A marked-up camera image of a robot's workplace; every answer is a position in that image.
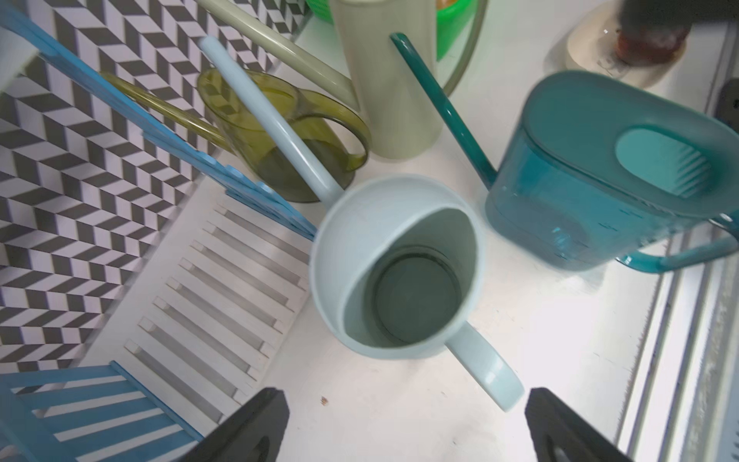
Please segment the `green plastic basket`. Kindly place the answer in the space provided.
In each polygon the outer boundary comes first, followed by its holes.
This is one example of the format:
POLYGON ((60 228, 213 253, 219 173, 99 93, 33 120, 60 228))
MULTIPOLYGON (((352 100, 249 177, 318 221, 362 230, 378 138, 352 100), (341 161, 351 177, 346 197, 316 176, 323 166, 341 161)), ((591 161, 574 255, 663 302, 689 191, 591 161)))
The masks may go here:
MULTIPOLYGON (((332 13, 327 0, 307 0, 313 14, 330 24, 332 13)), ((477 13, 477 1, 457 0, 437 2, 437 59, 445 57, 463 28, 477 13)))

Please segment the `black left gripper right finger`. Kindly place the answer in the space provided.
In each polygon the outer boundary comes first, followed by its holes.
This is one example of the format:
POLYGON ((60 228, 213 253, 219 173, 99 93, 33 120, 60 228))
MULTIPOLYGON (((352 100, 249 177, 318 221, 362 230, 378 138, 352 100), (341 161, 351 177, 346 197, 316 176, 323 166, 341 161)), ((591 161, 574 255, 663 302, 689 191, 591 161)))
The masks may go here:
POLYGON ((631 462, 547 388, 530 390, 525 419, 538 461, 631 462))

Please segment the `teal transparent watering can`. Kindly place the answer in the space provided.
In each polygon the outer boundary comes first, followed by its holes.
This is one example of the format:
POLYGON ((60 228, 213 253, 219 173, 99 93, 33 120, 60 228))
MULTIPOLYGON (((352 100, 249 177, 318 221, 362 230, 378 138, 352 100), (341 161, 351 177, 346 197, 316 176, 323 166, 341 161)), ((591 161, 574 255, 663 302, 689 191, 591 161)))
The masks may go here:
POLYGON ((402 33, 400 56, 488 191, 485 215, 554 267, 667 273, 738 250, 738 136, 713 117, 587 71, 529 94, 494 167, 402 33))

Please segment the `olive green transparent watering can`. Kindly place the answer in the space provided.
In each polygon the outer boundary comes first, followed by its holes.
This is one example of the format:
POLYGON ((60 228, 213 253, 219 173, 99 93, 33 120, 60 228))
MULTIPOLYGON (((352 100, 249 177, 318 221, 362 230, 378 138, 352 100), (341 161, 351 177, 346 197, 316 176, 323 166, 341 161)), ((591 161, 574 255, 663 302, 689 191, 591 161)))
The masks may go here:
MULTIPOLYGON (((249 70, 247 74, 341 188, 347 188, 355 171, 367 163, 371 150, 371 132, 361 117, 319 92, 299 89, 267 73, 249 70)), ((206 113, 213 118, 214 124, 113 74, 103 72, 101 76, 138 104, 240 156, 284 199, 296 203, 319 200, 216 69, 200 73, 196 83, 206 113)))

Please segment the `dark red fruit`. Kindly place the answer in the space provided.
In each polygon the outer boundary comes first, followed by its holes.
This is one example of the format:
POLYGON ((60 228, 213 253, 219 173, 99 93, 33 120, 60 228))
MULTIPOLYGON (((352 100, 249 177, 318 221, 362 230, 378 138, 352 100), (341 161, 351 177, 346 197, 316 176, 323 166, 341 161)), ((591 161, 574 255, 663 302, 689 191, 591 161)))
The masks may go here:
POLYGON ((690 31, 689 25, 623 26, 615 54, 633 67, 669 63, 679 54, 690 31))

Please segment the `light blue watering can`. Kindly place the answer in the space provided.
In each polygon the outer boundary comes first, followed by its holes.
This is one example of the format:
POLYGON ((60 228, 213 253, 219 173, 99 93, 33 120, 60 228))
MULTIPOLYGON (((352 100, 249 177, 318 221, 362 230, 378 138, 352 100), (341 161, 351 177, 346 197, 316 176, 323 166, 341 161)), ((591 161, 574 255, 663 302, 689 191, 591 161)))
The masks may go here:
POLYGON ((219 41, 199 45, 327 209, 309 282, 333 335, 375 359, 450 350, 499 408, 512 409, 523 383, 469 323, 485 275, 484 231, 469 204, 419 175, 342 189, 219 41))

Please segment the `blue and white wooden shelf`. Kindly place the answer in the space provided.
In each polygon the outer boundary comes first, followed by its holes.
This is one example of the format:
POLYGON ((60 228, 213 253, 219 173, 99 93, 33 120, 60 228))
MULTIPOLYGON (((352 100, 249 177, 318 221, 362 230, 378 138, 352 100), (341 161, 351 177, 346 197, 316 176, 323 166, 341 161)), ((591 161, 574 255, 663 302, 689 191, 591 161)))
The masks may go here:
POLYGON ((206 177, 100 333, 102 364, 3 375, 1 457, 181 461, 264 389, 309 296, 313 226, 189 146, 9 2, 1 28, 206 177))

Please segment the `beige plate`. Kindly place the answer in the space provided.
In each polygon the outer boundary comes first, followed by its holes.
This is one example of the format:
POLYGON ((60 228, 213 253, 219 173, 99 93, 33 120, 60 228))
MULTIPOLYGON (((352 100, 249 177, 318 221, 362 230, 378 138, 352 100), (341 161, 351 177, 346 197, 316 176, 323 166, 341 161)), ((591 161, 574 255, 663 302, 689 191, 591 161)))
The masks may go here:
POLYGON ((646 89, 657 84, 682 58, 686 40, 679 54, 669 63, 633 67, 615 54, 615 45, 622 29, 620 1, 607 1, 590 11, 573 27, 566 40, 567 69, 586 70, 646 89))

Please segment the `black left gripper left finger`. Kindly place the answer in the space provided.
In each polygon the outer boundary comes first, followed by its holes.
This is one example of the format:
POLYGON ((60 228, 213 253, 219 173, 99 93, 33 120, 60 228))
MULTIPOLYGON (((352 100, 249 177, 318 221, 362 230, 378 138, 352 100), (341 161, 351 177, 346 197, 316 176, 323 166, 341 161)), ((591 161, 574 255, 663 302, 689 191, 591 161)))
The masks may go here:
POLYGON ((288 422, 285 393, 264 388, 181 461, 275 461, 288 422))

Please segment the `aluminium front rail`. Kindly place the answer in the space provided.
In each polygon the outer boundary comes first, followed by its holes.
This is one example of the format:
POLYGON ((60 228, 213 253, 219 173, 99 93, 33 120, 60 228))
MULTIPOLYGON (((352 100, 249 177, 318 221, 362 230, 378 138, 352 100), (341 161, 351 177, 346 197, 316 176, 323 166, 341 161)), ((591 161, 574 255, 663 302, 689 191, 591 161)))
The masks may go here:
MULTIPOLYGON (((652 90, 686 104, 689 90, 704 84, 698 106, 711 115, 737 57, 738 30, 729 26, 715 59, 692 49, 652 90)), ((723 279, 736 260, 731 255, 660 276, 617 438, 631 460, 680 460, 723 279)))

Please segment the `beige plastic watering can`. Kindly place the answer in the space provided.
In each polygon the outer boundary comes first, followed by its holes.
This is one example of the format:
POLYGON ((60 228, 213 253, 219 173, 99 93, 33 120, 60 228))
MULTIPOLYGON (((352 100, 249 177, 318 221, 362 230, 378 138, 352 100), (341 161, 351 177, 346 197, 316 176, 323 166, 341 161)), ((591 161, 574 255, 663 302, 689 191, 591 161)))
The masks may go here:
POLYGON ((359 112, 371 131, 371 149, 375 154, 396 161, 411 159, 431 148, 439 138, 442 119, 391 40, 394 33, 406 36, 423 64, 434 69, 436 2, 330 2, 348 75, 282 37, 232 1, 204 1, 201 5, 359 112))

